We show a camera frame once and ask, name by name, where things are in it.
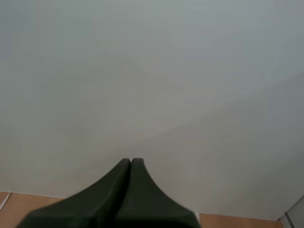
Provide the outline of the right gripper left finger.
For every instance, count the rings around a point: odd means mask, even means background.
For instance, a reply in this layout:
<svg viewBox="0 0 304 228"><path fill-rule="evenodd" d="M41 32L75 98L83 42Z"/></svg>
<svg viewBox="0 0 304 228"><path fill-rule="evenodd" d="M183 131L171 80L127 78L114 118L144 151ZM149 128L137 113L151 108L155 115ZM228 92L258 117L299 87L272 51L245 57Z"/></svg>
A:
<svg viewBox="0 0 304 228"><path fill-rule="evenodd" d="M122 159L81 192L30 212L19 228L108 228L124 198L131 162Z"/></svg>

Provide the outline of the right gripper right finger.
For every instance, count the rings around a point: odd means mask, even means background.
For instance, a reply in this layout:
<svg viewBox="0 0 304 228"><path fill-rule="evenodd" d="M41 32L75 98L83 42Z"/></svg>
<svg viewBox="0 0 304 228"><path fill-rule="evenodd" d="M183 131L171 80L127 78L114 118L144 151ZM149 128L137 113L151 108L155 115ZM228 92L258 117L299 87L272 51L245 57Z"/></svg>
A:
<svg viewBox="0 0 304 228"><path fill-rule="evenodd" d="M134 158L128 188L115 216L117 228L199 228L195 214L168 197Z"/></svg>

